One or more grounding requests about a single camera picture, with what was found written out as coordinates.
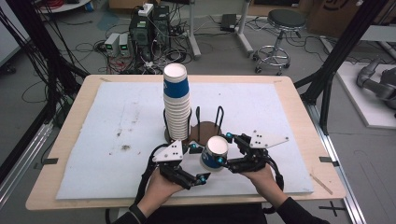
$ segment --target wristband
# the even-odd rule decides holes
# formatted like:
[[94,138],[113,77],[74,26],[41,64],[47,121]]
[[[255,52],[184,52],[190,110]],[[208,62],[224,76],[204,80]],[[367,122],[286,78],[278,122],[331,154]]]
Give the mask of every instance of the wristband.
[[140,211],[140,209],[137,207],[137,205],[132,204],[129,207],[129,211],[136,217],[136,219],[139,221],[140,224],[143,224],[146,222],[147,218],[145,215]]

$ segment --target extension cord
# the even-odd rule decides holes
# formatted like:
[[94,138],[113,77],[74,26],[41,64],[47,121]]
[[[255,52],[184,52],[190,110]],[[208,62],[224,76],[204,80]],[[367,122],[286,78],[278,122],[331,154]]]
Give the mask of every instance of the extension cord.
[[154,5],[150,4],[150,3],[146,3],[145,5],[143,5],[143,10],[139,10],[137,12],[137,14],[139,16],[145,16],[148,17],[149,13],[152,11],[152,9],[154,8]]

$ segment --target black sleeve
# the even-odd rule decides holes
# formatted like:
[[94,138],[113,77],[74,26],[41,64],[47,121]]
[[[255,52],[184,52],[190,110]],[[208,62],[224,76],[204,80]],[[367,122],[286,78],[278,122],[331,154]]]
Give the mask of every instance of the black sleeve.
[[328,221],[312,216],[292,198],[288,198],[276,211],[286,224],[330,224]]
[[130,212],[119,217],[113,224],[144,224],[146,217],[136,205],[129,207]]

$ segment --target person's right hand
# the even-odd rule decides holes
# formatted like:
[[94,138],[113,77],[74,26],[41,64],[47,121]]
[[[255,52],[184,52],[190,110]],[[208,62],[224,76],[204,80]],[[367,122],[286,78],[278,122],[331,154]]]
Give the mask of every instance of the person's right hand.
[[275,208],[288,199],[275,182],[270,165],[266,164],[260,171],[241,173],[241,175],[250,179],[257,192]]

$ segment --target stool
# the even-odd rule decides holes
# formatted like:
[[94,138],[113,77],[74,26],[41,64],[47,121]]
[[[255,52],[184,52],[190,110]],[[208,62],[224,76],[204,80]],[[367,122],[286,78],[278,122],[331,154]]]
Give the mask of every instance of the stool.
[[273,46],[263,46],[253,54],[253,61],[257,62],[255,72],[260,73],[262,71],[260,65],[262,63],[267,63],[272,66],[278,66],[279,71],[276,75],[280,76],[282,75],[282,67],[289,68],[290,66],[289,54],[280,48],[283,35],[286,32],[296,32],[297,36],[300,36],[298,31],[305,26],[305,18],[296,11],[274,9],[268,13],[267,20],[268,23],[280,30],[280,34]]

